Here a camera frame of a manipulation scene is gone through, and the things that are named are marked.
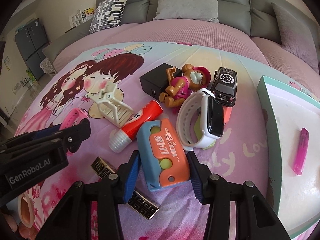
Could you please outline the left hand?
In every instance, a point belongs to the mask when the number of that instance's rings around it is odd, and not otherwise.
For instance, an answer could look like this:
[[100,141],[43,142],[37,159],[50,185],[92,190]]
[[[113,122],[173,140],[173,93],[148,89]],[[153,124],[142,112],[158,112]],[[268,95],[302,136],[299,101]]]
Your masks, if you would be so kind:
[[10,215],[9,210],[1,208],[1,238],[5,239],[35,239],[38,233],[33,226],[33,203],[26,193],[17,197],[18,215],[20,223]]

